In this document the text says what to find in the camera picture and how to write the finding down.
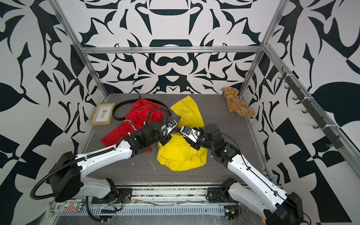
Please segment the yellow trousers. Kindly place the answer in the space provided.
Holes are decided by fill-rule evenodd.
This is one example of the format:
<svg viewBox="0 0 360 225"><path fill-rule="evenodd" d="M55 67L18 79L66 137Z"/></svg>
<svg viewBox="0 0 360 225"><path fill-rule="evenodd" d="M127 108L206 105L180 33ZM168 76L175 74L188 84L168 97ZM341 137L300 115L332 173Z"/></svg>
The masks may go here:
<svg viewBox="0 0 360 225"><path fill-rule="evenodd" d="M171 106L171 110L180 117L178 127L200 128L204 121L198 105L191 96L187 96ZM187 171L203 167L207 162L207 149L195 150L181 134L172 134L165 146L158 144L157 161L172 171Z"/></svg>

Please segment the red trousers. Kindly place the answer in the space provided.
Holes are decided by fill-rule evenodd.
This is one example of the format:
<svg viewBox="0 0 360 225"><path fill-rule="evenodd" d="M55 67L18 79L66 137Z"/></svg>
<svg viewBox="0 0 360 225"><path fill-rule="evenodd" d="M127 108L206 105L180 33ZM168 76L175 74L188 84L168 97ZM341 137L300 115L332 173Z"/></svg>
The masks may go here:
<svg viewBox="0 0 360 225"><path fill-rule="evenodd" d="M133 106L130 109L130 112L124 117L116 117L115 112L120 107L132 104ZM101 139L102 143L106 146L115 145L122 137L127 136L128 134L134 133L138 131L144 126L145 120L147 118L148 113L152 109L157 109L152 112L149 117L148 122L160 122L161 117L164 115L164 111L161 109L166 109L166 106L162 105L161 102L153 99L132 99L121 102L117 104L113 109L113 118L117 121L121 121L122 123L111 131L108 135Z"/></svg>

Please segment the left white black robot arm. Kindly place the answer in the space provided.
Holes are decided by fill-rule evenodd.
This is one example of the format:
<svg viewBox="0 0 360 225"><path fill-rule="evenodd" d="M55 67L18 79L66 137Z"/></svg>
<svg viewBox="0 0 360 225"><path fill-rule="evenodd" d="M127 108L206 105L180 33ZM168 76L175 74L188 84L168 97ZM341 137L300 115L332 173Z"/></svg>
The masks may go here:
<svg viewBox="0 0 360 225"><path fill-rule="evenodd" d="M119 144L78 156L64 153L52 168L55 174L49 178L55 201L60 203L76 197L96 197L106 203L113 201L118 193L114 182L110 178L100 180L88 175L114 162L145 153L158 143L167 144L177 125L174 120L165 125L153 121L136 134L124 137Z"/></svg>

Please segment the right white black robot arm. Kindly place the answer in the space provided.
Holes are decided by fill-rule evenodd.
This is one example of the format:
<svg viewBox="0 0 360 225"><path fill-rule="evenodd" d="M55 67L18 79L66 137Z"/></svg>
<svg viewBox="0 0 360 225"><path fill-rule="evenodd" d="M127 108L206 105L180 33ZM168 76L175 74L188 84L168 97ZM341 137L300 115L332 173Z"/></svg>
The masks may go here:
<svg viewBox="0 0 360 225"><path fill-rule="evenodd" d="M299 225L305 221L301 198L294 192L287 193L255 169L238 146L224 139L215 124L200 128L183 126L180 133L192 148L210 150L217 162L249 186L246 189L233 179L222 183L222 188L233 201L261 216L265 224Z"/></svg>

